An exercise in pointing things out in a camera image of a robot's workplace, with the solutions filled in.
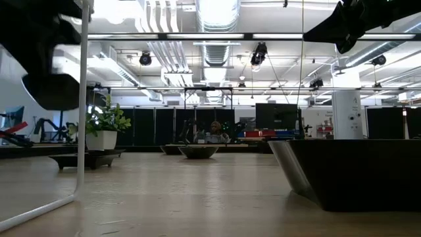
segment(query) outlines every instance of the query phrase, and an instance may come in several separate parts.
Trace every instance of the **white pole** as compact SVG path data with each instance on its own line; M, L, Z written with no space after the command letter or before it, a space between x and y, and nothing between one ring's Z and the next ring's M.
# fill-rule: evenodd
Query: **white pole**
M82 52L80 55L80 91L79 91L79 144L78 144L78 177L74 195L54 201L32 211L17 215L0 222L0 232L36 218L49 211L62 207L75 200L84 184L85 175L85 104L86 104L86 61L87 61L87 24L89 22L89 1L83 0L82 16Z
M82 44L80 46L80 87L79 87L79 140L78 140L78 181L74 195L80 200L85 180L85 122L86 122L86 70L87 70L87 28L89 23L89 2L83 2Z

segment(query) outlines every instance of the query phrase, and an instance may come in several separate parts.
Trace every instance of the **wooden floor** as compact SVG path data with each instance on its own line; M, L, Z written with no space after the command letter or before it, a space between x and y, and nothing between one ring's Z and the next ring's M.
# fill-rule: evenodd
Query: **wooden floor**
M0 236L421 236L421 213L322 211L290 192L272 155L212 158L125 153L112 168L86 170L82 202ZM65 180L74 173L43 170Z

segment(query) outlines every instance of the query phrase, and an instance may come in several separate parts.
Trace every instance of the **ceiling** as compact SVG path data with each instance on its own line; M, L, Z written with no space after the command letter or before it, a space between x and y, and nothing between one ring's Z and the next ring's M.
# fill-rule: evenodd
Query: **ceiling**
M136 4L137 1L116 1L108 8L97 7L101 0L96 0L93 20L89 24L89 33L116 33L131 32L138 33L135 27L136 12L130 4ZM238 32L306 32L329 17L337 1L334 0L289 0L289 6L283 8L283 1L241 1L241 10L237 26ZM178 28L182 32L196 32L196 12L194 0L179 0L178 5ZM111 24L107 19L110 14L120 13L120 17L125 18L121 24ZM381 33L402 33L403 27L409 22L421 17L421 14L410 16L394 22L385 29L376 28L370 32ZM246 86L251 86L253 79L254 87L268 87L275 84L278 80L283 86L298 86L300 79L307 86L308 82L314 79L314 76L307 77L324 63L333 63L338 58L345 58L359 51L364 50L373 43L369 41L358 42L350 52L340 55L335 52L335 47L328 43L302 43L300 41L269 41L268 56L263 62L260 71L251 72L250 55L257 46L257 41L242 41L241 45L232 47L229 66L226 78L222 86L237 86L239 77L244 76ZM194 46L193 41L183 41L182 43L189 68L193 73L193 82L203 82L203 66L201 58L201 49ZM384 55L387 58L387 64L376 69L371 65L360 65L355 70L360 73L360 81L363 86L371 86L375 80L389 78L418 67L421 55L418 50L421 48L421 42L404 43ZM144 86L164 86L161 80L161 65L155 56L152 55L153 63L149 66L139 64L139 56L142 51L150 51L147 42L144 41L104 41L100 48L106 51L112 47L117 52L116 60L127 71L133 75ZM63 47L71 55L78 57L80 50L74 47ZM88 80L100 81L104 86L129 86L115 71L108 65L98 63L92 58L94 53L90 54L88 59L89 75ZM325 86L330 85L332 74L326 66L326 70L320 69L318 74L322 78ZM387 86L402 86L409 82L417 82L420 78L417 74L411 77L397 80ZM390 92L387 95L394 96L396 93ZM142 93L127 92L127 95L142 95Z

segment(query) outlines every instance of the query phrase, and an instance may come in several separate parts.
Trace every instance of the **green leaves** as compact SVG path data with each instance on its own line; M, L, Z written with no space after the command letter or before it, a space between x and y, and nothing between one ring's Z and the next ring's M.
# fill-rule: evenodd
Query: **green leaves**
M106 106L97 107L102 113L92 107L90 113L86 113L86 133L97 136L97 131L122 131L131 126L130 118L123 116L124 112L120 109L120 104L111 107L111 96L107 96Z

